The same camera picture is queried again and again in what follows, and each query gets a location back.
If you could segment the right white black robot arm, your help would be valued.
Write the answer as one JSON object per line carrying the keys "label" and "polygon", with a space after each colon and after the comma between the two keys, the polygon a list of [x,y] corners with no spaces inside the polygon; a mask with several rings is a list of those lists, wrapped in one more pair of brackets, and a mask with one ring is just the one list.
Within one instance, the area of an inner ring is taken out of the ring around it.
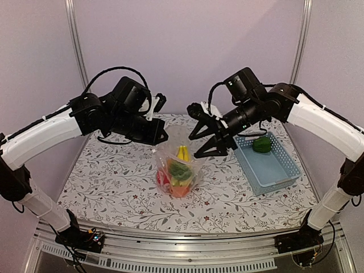
{"label": "right white black robot arm", "polygon": [[363,128],[320,104],[294,84],[261,83],[249,67],[216,83],[215,87],[220,85],[229,90],[235,105],[233,110],[222,115],[212,105],[212,97],[207,103],[194,102],[187,107],[188,115],[197,120],[189,139],[210,137],[195,152],[196,158],[227,155],[228,149],[237,149],[233,139],[236,135],[273,118],[309,131],[345,155],[337,185],[307,213],[302,229],[294,236],[296,246],[306,248],[316,239],[315,230],[321,230],[354,196],[363,194]]}

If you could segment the orange green toy mango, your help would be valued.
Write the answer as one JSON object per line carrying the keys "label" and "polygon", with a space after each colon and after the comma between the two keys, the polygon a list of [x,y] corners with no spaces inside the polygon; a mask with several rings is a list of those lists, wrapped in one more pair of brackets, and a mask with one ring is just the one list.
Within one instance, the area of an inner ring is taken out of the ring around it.
{"label": "orange green toy mango", "polygon": [[[173,161],[177,161],[177,160],[170,160],[169,161],[169,163],[168,163],[168,166],[173,162]],[[170,177],[171,177],[171,179],[170,179],[170,181],[171,181],[171,185],[173,185],[173,186],[187,186],[187,185],[189,185],[189,183],[191,182],[191,180],[193,179],[193,177],[194,177],[194,175],[195,175],[195,173],[194,173],[194,170],[191,168],[191,166],[189,166],[189,165],[187,165],[191,170],[192,170],[192,176],[190,177],[190,178],[188,178],[187,180],[183,180],[183,181],[181,181],[181,180],[177,180],[177,179],[175,179],[175,178],[173,178],[170,174]]]}

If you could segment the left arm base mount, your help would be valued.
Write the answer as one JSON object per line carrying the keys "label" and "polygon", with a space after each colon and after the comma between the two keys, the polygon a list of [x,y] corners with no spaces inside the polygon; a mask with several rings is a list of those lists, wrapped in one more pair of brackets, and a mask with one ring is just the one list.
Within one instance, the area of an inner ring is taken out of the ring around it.
{"label": "left arm base mount", "polygon": [[82,231],[77,222],[76,216],[69,210],[66,210],[70,217],[70,227],[62,232],[58,232],[55,242],[76,250],[85,250],[93,253],[101,253],[105,233],[102,230],[92,228],[88,231]]}

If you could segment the light blue perforated basket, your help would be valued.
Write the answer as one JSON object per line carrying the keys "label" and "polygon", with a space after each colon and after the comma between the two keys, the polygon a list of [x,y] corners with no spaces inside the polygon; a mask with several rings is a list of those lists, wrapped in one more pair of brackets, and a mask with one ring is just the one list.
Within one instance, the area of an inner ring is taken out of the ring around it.
{"label": "light blue perforated basket", "polygon": [[302,176],[300,168],[276,136],[269,131],[265,137],[271,142],[271,151],[267,153],[253,150],[255,138],[234,137],[235,157],[256,195],[290,187]]}

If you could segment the orange toy orange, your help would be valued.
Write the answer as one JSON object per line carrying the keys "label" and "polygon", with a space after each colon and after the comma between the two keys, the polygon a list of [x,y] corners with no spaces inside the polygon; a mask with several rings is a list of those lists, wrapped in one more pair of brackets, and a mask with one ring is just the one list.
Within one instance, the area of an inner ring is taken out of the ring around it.
{"label": "orange toy orange", "polygon": [[170,193],[173,197],[181,198],[186,196],[191,190],[190,186],[170,186]]}

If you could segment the yellow toy banana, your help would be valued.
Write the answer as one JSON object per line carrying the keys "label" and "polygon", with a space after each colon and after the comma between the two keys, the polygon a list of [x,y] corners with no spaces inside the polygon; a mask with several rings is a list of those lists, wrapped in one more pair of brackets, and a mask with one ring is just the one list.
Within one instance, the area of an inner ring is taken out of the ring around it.
{"label": "yellow toy banana", "polygon": [[178,152],[177,152],[177,157],[180,160],[183,160],[185,162],[189,162],[190,161],[190,156],[189,156],[189,152],[188,152],[188,148],[187,146],[179,146]]}

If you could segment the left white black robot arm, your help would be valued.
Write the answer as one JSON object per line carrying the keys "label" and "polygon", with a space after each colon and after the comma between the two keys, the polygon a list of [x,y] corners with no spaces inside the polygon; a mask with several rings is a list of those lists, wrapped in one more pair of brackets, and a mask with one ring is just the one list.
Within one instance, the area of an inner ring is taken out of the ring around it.
{"label": "left white black robot arm", "polygon": [[102,97],[82,94],[29,128],[2,135],[1,196],[48,222],[71,246],[81,246],[85,238],[73,214],[36,186],[25,163],[60,143],[95,131],[104,137],[115,133],[152,146],[164,142],[168,139],[165,123],[153,114],[166,100],[161,93],[152,95],[147,87],[125,76]]}

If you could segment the green toy watermelon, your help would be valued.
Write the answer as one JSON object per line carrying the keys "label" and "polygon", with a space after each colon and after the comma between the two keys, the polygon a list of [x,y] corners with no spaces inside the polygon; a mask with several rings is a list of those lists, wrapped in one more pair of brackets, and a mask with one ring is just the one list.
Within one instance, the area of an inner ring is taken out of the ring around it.
{"label": "green toy watermelon", "polygon": [[192,170],[181,162],[173,161],[168,166],[169,174],[177,180],[187,180],[192,176]]}

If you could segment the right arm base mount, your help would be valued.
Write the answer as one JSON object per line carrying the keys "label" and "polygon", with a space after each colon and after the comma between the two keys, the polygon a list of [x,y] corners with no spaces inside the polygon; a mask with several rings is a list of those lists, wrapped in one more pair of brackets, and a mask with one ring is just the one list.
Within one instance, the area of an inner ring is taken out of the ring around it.
{"label": "right arm base mount", "polygon": [[307,218],[304,218],[298,231],[274,238],[279,254],[297,251],[292,258],[300,267],[312,266],[324,243],[321,231],[309,227]]}

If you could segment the red toy apple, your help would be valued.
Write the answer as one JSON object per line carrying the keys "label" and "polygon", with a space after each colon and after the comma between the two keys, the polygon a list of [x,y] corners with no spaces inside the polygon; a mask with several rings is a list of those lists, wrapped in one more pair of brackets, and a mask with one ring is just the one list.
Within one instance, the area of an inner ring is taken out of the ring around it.
{"label": "red toy apple", "polygon": [[157,185],[163,189],[168,189],[170,187],[169,177],[162,170],[158,170],[156,174]]}

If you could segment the clear zip top bag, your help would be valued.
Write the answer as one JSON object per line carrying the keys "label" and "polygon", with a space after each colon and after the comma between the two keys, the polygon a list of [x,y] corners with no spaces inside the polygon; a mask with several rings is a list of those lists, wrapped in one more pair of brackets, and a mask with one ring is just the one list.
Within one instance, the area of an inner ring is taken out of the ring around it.
{"label": "clear zip top bag", "polygon": [[202,179],[205,159],[197,159],[202,140],[189,140],[185,126],[172,125],[166,129],[168,140],[153,150],[156,160],[156,185],[173,197],[184,197]]}

